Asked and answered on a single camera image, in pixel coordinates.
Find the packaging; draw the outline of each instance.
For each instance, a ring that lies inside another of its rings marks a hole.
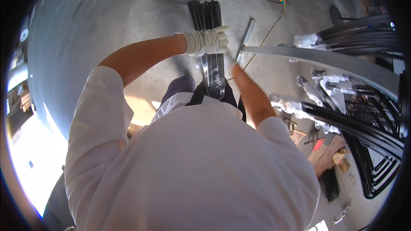
[[[311,100],[313,100],[318,106],[323,107],[323,102],[325,101],[325,99],[304,76],[297,77],[297,86],[302,87]]]
[[[344,94],[356,95],[357,92],[353,89],[353,84],[348,81],[340,81],[338,83],[333,83],[328,81],[326,83],[326,90],[331,90],[334,92],[341,92]]]
[[[288,114],[293,114],[297,119],[310,119],[315,122],[316,129],[322,128],[324,134],[328,132],[333,132],[339,134],[338,128],[328,125],[325,122],[316,120],[313,116],[308,115],[302,110],[302,100],[291,95],[280,95],[277,93],[271,93],[268,95],[271,102],[271,107],[276,107],[278,111],[284,111]]]
[[[320,80],[327,80],[332,83],[352,80],[352,78],[346,74],[328,73],[326,70],[317,70],[315,68],[311,71],[311,78],[315,80],[316,84],[319,84]]]
[[[198,62],[202,65],[201,72],[207,95],[221,100],[225,94],[223,54],[204,55]]]
[[[323,44],[322,39],[317,33],[294,36],[294,46],[298,48],[327,51],[327,45]]]

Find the white work glove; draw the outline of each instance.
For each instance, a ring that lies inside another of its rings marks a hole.
[[[227,61],[227,62],[225,63],[225,65],[228,67],[228,71],[229,71],[230,76],[232,76],[233,67],[234,67],[236,64],[238,64],[238,63],[237,63],[237,59],[236,59],[236,58],[233,58],[232,56],[226,57],[225,59],[226,59],[226,61]]]
[[[229,41],[224,33],[228,26],[220,26],[210,30],[193,31],[190,33],[177,32],[174,35],[182,34],[187,43],[187,50],[183,55],[202,56],[203,54],[224,54],[227,53]]]

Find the plastic wrap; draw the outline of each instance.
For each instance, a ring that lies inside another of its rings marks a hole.
[[[308,118],[315,121],[314,117],[302,110],[302,100],[295,96],[271,93],[268,98],[270,99],[271,106],[276,107],[278,111],[294,114],[297,119]]]
[[[327,51],[327,45],[322,43],[322,40],[317,33],[294,36],[294,46],[298,48]]]
[[[207,55],[204,57],[206,61],[201,61],[204,77],[203,81],[207,88],[208,96],[220,100],[225,94],[224,80],[224,60],[218,60],[218,56]]]
[[[324,98],[322,98],[317,89],[311,85],[304,76],[297,77],[297,86],[302,87],[311,100],[318,106],[323,107]]]
[[[334,91],[334,92],[341,92],[344,94],[351,94],[351,95],[357,94],[357,92],[353,88],[353,84],[351,82],[346,82],[346,81],[341,81],[338,83],[327,82],[326,89]]]
[[[316,84],[320,84],[321,87],[326,91],[329,95],[330,99],[335,103],[338,109],[345,114],[345,100],[344,94],[339,91],[328,90],[326,88],[327,82],[334,82],[338,83],[340,81],[350,81],[353,82],[352,77],[343,74],[341,72],[335,70],[317,70],[313,69],[311,71],[311,77],[315,80]]]
[[[333,73],[327,72],[326,70],[317,70],[317,69],[313,69],[311,71],[311,78],[315,80],[316,84],[319,84],[320,80],[327,80],[333,83],[352,80],[352,78],[346,74],[333,74]]]
[[[288,114],[294,115],[297,119],[310,119],[315,122],[317,129],[322,127],[323,133],[327,134],[329,131],[339,133],[338,128],[330,126],[325,122],[316,120],[313,116],[308,115],[302,110],[302,100],[291,95],[280,95],[277,93],[271,93],[268,98],[270,99],[271,106],[276,107],[278,111],[284,111]]]

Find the wrapped metal parts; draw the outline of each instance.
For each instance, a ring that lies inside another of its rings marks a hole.
[[[302,110],[303,101],[295,96],[280,95],[271,93],[268,95],[272,107],[276,107],[278,111],[285,111],[288,114],[293,114],[297,119],[310,119],[316,122],[316,127],[322,127],[323,133],[327,134],[329,131],[339,133],[338,129],[326,124],[325,122],[316,120],[313,116],[306,114]]]
[[[221,26],[221,10],[217,1],[200,3],[198,0],[191,0],[187,5],[195,31]],[[225,94],[223,54],[205,54],[199,59],[199,64],[207,95],[222,99]]]
[[[391,65],[392,59],[403,59],[394,24],[388,14],[359,18],[319,33],[297,35],[293,45],[352,56],[378,57]]]

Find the cardboard box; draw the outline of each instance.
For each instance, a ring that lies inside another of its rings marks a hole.
[[[345,146],[345,139],[335,135],[329,146],[321,145],[319,150],[313,151],[308,157],[308,161],[314,168],[317,177],[327,169],[332,169],[335,165],[332,156]]]
[[[23,112],[26,112],[30,107],[31,107],[31,102],[30,102],[30,100],[28,100],[28,101],[22,106]]]
[[[30,92],[28,90],[24,90],[21,94],[21,104],[25,105],[25,103],[30,101]]]

